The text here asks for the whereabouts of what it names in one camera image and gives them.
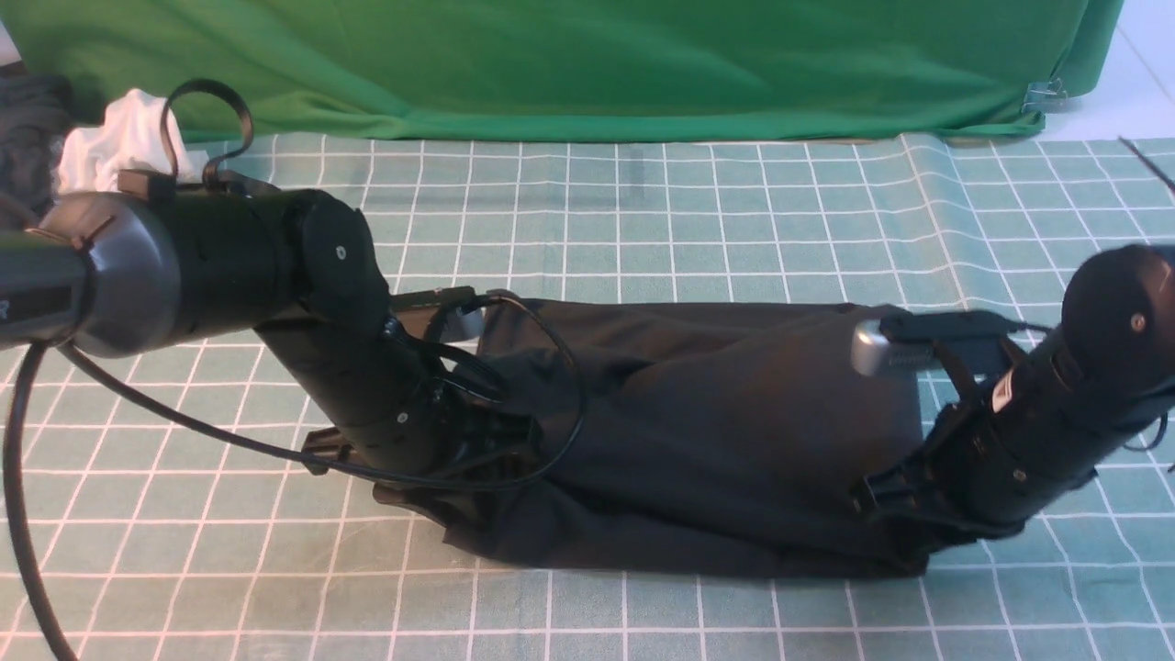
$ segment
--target table surface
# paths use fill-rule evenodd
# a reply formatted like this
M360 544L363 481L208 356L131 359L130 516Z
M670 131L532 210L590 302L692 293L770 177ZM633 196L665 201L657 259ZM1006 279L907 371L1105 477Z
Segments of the table surface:
M1175 140L1140 146L1175 171ZM1175 241L1171 195L1113 141L281 135L233 167L361 207L398 291L851 299L1054 323L1086 257ZM7 384L18 360L0 355ZM268 443L293 447L325 424L249 335L106 365ZM941 375L921 394L924 425L953 397ZM168 426L56 357L29 420L33 533L87 661L1175 659L1175 444L1115 454L1021 537L936 557L922 580L731 584L479 561L363 484ZM0 553L0 659L48 659Z

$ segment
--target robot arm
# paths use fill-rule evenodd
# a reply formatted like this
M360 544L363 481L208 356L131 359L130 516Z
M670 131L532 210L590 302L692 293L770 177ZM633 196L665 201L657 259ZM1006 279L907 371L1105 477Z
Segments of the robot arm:
M469 288L394 296L363 215L327 193L74 194L40 227L0 235L0 343L123 358L253 330L335 425L306 452L478 481L537 461L533 420L479 406L504 398L495 376L482 370L489 383L475 382L441 360L479 365L442 342L469 337L484 297ZM446 323L419 338L405 326L417 312ZM377 485L389 501L402 487Z
M858 372L941 366L959 392L922 447L854 486L862 515L921 528L929 551L1015 535L1166 420L1175 407L1173 263L1169 245L1094 255L1069 282L1061 323L1029 353L1007 339L1026 324L983 311L860 326Z

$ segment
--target white fabric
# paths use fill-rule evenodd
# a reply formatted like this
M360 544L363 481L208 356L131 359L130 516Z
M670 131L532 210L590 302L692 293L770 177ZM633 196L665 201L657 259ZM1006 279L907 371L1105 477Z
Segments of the white fabric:
M120 169L170 173L172 166L159 135L164 101L141 89L132 89L106 107L101 127L69 131L58 164L58 194L116 190ZM180 181L200 181L208 153L184 148L174 113L168 117L168 129L180 164Z

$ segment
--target black cloth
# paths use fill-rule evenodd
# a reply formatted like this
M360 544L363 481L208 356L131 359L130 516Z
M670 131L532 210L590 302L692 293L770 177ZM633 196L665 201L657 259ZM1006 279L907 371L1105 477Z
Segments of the black cloth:
M539 568L925 572L926 558L904 558L847 495L922 443L915 378L867 379L850 364L857 324L895 308L530 303L586 373L582 436L545 481L479 497L489 526L450 521L448 544ZM544 453L557 452L576 387L542 330L491 308L478 355L510 384L510 409L538 416Z
M38 217L53 205L53 139L74 126L67 112L69 80L59 75L0 79L0 193L14 197ZM25 222L0 213L0 227Z

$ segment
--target green cloth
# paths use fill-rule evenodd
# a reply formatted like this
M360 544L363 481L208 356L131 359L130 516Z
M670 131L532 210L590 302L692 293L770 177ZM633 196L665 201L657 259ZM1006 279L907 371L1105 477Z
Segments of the green cloth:
M262 133L521 141L1026 135L1096 81L1122 0L5 0L78 110L215 77ZM176 113L235 134L215 100Z

